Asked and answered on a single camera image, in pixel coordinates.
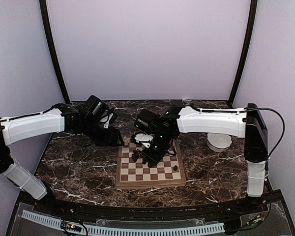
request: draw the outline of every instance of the wooden chessboard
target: wooden chessboard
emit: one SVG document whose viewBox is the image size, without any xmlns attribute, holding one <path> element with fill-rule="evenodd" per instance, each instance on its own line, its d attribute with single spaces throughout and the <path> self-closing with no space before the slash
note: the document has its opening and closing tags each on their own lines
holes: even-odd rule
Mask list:
<svg viewBox="0 0 295 236">
<path fill-rule="evenodd" d="M 125 137 L 126 142 L 119 148 L 117 160 L 116 187 L 123 189 L 137 189 L 149 187 L 175 187 L 184 186 L 186 177 L 183 169 L 179 144 L 174 141 L 177 155 L 166 155 L 156 167 L 149 168 L 148 164 L 142 164 L 142 159 L 134 162 L 131 158 L 135 149 L 143 150 L 138 144 L 131 143 L 130 136 Z"/>
</svg>

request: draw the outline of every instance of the marble table surface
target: marble table surface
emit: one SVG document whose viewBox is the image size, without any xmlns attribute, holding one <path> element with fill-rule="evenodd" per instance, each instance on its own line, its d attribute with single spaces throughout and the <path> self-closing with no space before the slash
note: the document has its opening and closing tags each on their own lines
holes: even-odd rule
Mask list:
<svg viewBox="0 0 295 236">
<path fill-rule="evenodd" d="M 224 101 L 193 101 L 196 107 L 228 108 Z M 162 114 L 168 106 L 189 101 L 109 101 L 118 118 L 114 126 L 122 135 L 138 131 L 136 115 L 146 108 Z M 113 207 L 179 207 L 244 198 L 247 165 L 244 139 L 233 137 L 232 146 L 217 153 L 207 146 L 206 134 L 181 134 L 178 138 L 187 184 L 184 187 L 120 190 L 115 188 L 118 147 L 82 147 L 87 137 L 55 134 L 38 167 L 44 180 L 61 200 Z"/>
</svg>

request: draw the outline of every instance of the white wall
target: white wall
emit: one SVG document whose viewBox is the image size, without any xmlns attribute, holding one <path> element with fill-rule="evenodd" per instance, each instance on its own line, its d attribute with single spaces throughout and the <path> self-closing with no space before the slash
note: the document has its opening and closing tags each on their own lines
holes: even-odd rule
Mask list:
<svg viewBox="0 0 295 236">
<path fill-rule="evenodd" d="M 249 0 L 49 0 L 71 100 L 224 99 Z"/>
<path fill-rule="evenodd" d="M 50 59 L 38 0 L 0 0 L 0 116 L 48 109 L 63 102 Z M 11 146 L 34 172 L 49 135 Z M 5 235 L 19 191 L 0 176 L 0 236 Z"/>
<path fill-rule="evenodd" d="M 261 0 L 235 106 L 248 102 L 278 110 L 286 135 L 273 153 L 270 179 L 280 188 L 295 224 L 295 0 Z M 280 119 L 263 112 L 269 146 L 280 136 Z"/>
</svg>

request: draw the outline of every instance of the dark square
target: dark square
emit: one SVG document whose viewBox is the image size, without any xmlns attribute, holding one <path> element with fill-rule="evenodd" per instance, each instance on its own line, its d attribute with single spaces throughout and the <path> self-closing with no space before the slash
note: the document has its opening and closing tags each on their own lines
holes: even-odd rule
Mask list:
<svg viewBox="0 0 295 236">
<path fill-rule="evenodd" d="M 121 175 L 121 181 L 128 181 L 128 175 Z"/>
<path fill-rule="evenodd" d="M 174 171 L 174 166 L 172 167 L 172 172 L 179 172 L 179 167 L 177 166 L 177 170 Z"/>
<path fill-rule="evenodd" d="M 150 171 L 149 171 L 149 168 L 148 169 L 143 169 L 143 174 L 149 174 Z"/>
<path fill-rule="evenodd" d="M 172 173 L 165 173 L 165 179 L 173 179 Z"/>
<path fill-rule="evenodd" d="M 143 164 L 142 163 L 136 163 L 136 168 L 143 168 Z"/>
<path fill-rule="evenodd" d="M 129 168 L 129 163 L 122 163 L 122 164 L 121 164 L 121 168 L 122 168 L 122 169 L 127 169 L 127 168 Z"/>
<path fill-rule="evenodd" d="M 157 174 L 151 174 L 151 180 L 158 180 Z"/>
<path fill-rule="evenodd" d="M 136 175 L 136 181 L 143 180 L 143 175 Z"/>
<path fill-rule="evenodd" d="M 129 173 L 129 175 L 135 175 L 136 169 L 129 169 L 128 173 Z"/>
<path fill-rule="evenodd" d="M 170 161 L 164 161 L 164 167 L 171 167 Z"/>
<path fill-rule="evenodd" d="M 157 168 L 157 173 L 163 174 L 163 173 L 165 173 L 165 169 L 163 167 Z"/>
</svg>

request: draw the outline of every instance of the light square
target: light square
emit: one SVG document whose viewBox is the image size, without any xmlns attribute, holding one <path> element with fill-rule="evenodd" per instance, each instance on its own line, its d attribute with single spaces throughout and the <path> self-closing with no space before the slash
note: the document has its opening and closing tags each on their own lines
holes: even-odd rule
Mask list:
<svg viewBox="0 0 295 236">
<path fill-rule="evenodd" d="M 157 168 L 151 168 L 150 173 L 151 174 L 157 174 Z"/>
<path fill-rule="evenodd" d="M 178 161 L 171 161 L 171 166 L 172 167 L 179 166 Z"/>
<path fill-rule="evenodd" d="M 163 161 L 171 161 L 171 157 L 170 156 L 164 156 Z"/>
<path fill-rule="evenodd" d="M 180 173 L 179 172 L 174 172 L 173 173 L 173 179 L 181 179 Z"/>
<path fill-rule="evenodd" d="M 129 158 L 122 158 L 121 163 L 129 163 Z"/>
<path fill-rule="evenodd" d="M 171 167 L 164 167 L 165 173 L 171 173 L 172 168 Z"/>
<path fill-rule="evenodd" d="M 151 176 L 149 174 L 143 175 L 143 181 L 150 181 L 150 180 L 151 180 Z"/>
<path fill-rule="evenodd" d="M 121 171 L 120 171 L 120 173 L 122 174 L 122 175 L 127 175 L 127 174 L 129 174 L 129 171 L 128 171 L 129 169 L 121 169 Z"/>
<path fill-rule="evenodd" d="M 165 180 L 165 174 L 158 174 L 158 180 Z"/>
<path fill-rule="evenodd" d="M 136 163 L 129 163 L 129 169 L 135 169 L 136 168 Z"/>
<path fill-rule="evenodd" d="M 123 147 L 122 148 L 122 152 L 124 153 L 124 152 L 129 152 L 130 150 L 129 150 L 130 148 L 128 148 L 128 147 Z"/>
<path fill-rule="evenodd" d="M 143 169 L 136 169 L 136 175 L 142 175 Z"/>
<path fill-rule="evenodd" d="M 157 167 L 164 167 L 164 162 L 159 162 L 158 164 L 157 164 Z"/>
<path fill-rule="evenodd" d="M 128 175 L 128 181 L 136 181 L 136 175 Z"/>
</svg>

